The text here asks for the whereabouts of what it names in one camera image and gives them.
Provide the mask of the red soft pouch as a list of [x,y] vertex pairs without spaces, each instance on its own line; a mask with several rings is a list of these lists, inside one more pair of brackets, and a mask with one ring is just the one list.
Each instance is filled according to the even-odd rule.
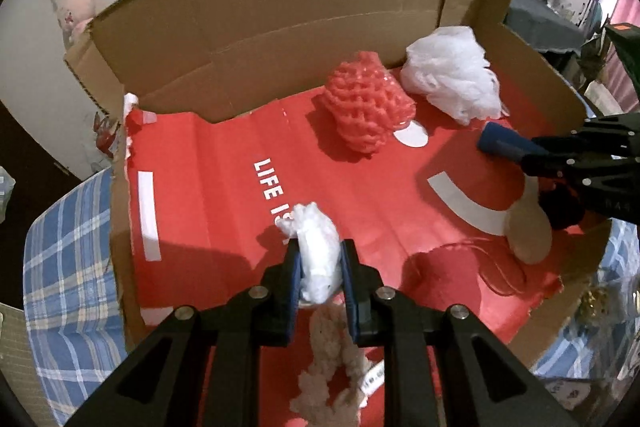
[[414,272],[405,281],[406,293],[419,305],[445,310],[460,303],[480,314],[482,288],[491,295],[524,294],[523,265],[502,239],[465,239],[415,254]]

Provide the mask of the white plastic soft item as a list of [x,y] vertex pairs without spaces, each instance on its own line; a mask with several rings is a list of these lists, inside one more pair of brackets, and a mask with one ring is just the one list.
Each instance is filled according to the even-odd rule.
[[327,303],[343,283],[341,239],[333,221],[316,202],[310,202],[296,204],[276,225],[298,243],[302,262],[299,301],[306,306]]

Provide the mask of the tan round pad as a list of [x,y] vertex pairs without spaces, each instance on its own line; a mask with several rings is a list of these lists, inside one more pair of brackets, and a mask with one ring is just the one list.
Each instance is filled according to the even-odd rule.
[[552,246],[552,228],[538,202],[538,179],[525,177],[523,195],[509,208],[504,236],[515,257],[526,265],[546,259]]

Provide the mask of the blue plaid tablecloth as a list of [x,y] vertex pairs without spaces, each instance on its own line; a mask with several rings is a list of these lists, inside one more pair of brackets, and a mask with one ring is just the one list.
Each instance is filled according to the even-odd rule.
[[111,182],[110,169],[81,182],[26,235],[27,335],[60,426],[127,356],[110,254]]

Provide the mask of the white mesh puff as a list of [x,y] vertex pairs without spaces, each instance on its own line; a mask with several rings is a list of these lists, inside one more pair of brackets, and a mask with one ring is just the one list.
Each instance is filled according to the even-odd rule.
[[409,44],[400,83],[461,126],[506,115],[498,77],[469,26],[439,27]]

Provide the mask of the dark cloth covered table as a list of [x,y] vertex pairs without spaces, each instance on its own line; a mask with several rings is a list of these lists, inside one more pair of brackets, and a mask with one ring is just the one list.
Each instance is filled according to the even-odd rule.
[[585,42],[577,26],[542,0],[511,0],[504,24],[540,53],[578,54]]

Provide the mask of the cream crocheted scrunchie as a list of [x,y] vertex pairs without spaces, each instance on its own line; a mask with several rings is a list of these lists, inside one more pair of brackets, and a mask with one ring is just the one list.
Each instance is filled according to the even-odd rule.
[[[328,303],[315,309],[309,339],[314,358],[299,374],[299,395],[290,402],[290,410],[308,426],[359,426],[361,404],[367,404],[362,383],[373,363],[352,341],[345,307]],[[329,383],[339,369],[344,369],[348,383],[331,398]]]

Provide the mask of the pink plush on wall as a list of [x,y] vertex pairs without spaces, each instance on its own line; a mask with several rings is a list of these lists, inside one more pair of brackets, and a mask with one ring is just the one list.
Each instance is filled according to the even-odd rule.
[[96,16],[96,0],[53,0],[63,43],[68,49]]

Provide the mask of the cardboard box with red lining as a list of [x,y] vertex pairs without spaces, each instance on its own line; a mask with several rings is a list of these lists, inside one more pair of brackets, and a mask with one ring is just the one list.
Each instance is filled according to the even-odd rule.
[[[405,291],[411,258],[465,239],[502,239],[525,176],[480,153],[423,98],[419,147],[390,138],[362,155],[322,103],[331,72],[360,51],[398,72],[406,47],[469,26],[506,106],[533,138],[579,127],[584,103],[503,23],[511,0],[119,0],[67,50],[81,87],[122,124],[112,184],[111,257],[125,338],[134,346],[180,305],[224,303],[278,263],[276,221],[316,202],[387,285]],[[526,265],[524,294],[482,288],[478,316],[534,363],[576,310],[608,241],[588,219],[553,235]]]

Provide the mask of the glass jar with gold beads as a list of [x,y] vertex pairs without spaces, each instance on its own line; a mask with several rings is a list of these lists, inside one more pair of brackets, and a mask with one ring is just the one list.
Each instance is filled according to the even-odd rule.
[[603,329],[638,319],[639,274],[599,269],[582,292],[573,315],[579,325]]

